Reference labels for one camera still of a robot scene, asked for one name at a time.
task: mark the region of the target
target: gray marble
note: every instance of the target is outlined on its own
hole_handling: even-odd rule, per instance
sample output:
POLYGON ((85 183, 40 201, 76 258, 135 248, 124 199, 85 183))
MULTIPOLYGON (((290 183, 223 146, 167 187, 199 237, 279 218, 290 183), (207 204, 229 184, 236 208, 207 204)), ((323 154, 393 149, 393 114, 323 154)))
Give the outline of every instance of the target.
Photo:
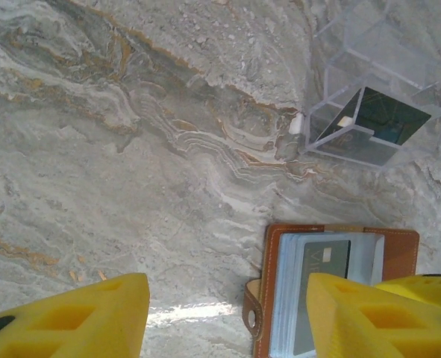
POLYGON ((330 3, 1 0, 0 311, 141 271, 143 357, 249 357, 270 222, 412 227, 441 273, 441 155, 378 173, 288 133, 330 3))

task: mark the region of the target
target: brown leather wallet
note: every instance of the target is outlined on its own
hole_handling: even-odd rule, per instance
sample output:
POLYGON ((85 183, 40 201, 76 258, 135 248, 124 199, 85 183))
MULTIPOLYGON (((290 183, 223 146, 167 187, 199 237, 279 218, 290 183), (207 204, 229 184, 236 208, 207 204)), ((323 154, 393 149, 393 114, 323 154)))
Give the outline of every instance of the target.
POLYGON ((341 224, 298 225, 272 224, 266 231, 262 277, 245 285, 243 322, 254 337, 254 358, 269 358, 273 298, 278 261, 278 246, 283 233, 321 233, 347 231, 384 235, 383 280, 416 273, 419 234, 413 230, 358 227, 341 224))

